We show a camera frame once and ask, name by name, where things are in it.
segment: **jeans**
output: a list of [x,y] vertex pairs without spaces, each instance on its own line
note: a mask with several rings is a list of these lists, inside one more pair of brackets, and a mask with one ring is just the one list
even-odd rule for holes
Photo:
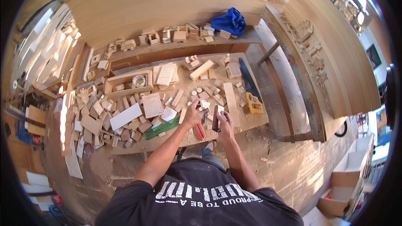
[[209,148],[204,148],[204,151],[202,152],[202,158],[204,160],[207,160],[208,162],[215,163],[219,167],[221,167],[223,170],[225,170],[224,165],[222,162],[219,160],[218,157],[216,157],[214,154],[211,154],[212,151]]

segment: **red pliers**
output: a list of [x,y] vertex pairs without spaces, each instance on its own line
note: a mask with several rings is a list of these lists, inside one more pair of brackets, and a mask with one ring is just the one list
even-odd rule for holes
[[198,138],[200,140],[204,140],[205,134],[204,134],[204,130],[202,129],[201,124],[198,123],[195,128],[197,129]]

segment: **green plastic strip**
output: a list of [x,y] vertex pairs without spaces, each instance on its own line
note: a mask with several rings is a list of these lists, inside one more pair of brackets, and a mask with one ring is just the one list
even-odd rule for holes
[[171,120],[168,121],[168,122],[165,122],[165,123],[163,123],[163,124],[160,124],[159,126],[157,126],[157,127],[154,128],[154,129],[150,129],[150,130],[146,131],[146,132],[143,134],[145,140],[149,140],[149,139],[152,139],[152,138],[154,138],[154,137],[157,137],[158,134],[163,133],[163,132],[166,132],[166,131],[168,131],[168,130],[170,130],[170,129],[172,129],[172,128],[177,127],[177,126],[178,126],[178,121],[179,121],[179,119],[180,119],[180,116],[177,116],[176,118],[171,119]]

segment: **blue saw blade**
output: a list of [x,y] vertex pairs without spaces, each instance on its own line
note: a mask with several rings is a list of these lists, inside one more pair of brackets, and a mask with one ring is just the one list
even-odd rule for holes
[[257,91],[257,87],[254,84],[254,81],[249,73],[249,70],[246,67],[246,64],[244,63],[243,58],[239,58],[239,63],[240,63],[240,70],[242,71],[242,75],[244,78],[244,86],[246,88],[246,92],[249,92],[255,97],[257,97],[258,100],[262,103],[263,101],[260,97],[260,94]]

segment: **floor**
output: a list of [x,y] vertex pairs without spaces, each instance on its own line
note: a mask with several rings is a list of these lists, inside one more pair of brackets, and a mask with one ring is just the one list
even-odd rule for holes
[[[275,43],[272,33],[264,22],[256,29],[266,50],[269,50]],[[347,119],[348,132],[344,137],[334,136],[324,144],[313,141],[294,144],[281,142],[282,136],[289,135],[289,128],[267,66],[263,64],[258,67],[256,64],[262,55],[258,45],[251,45],[246,53],[261,90],[270,123],[238,133],[236,140],[245,159],[256,172],[260,184],[274,188],[289,206],[303,216],[316,205],[329,185],[332,169],[357,138],[356,119],[352,122]],[[284,85],[295,132],[304,133],[309,129],[308,118],[289,63],[280,48],[274,52],[271,60]],[[54,108],[55,103],[52,103],[47,117],[50,132],[47,132],[48,138],[42,152],[45,170],[71,216],[81,223],[93,224],[97,213],[108,203],[116,187],[129,183],[135,177],[149,153],[110,156],[95,151],[88,158],[79,159],[84,179],[70,177],[60,154],[59,117],[58,113],[53,113]],[[184,156],[200,157],[205,145],[206,143],[200,143],[189,147]],[[220,144],[215,154],[229,167]]]

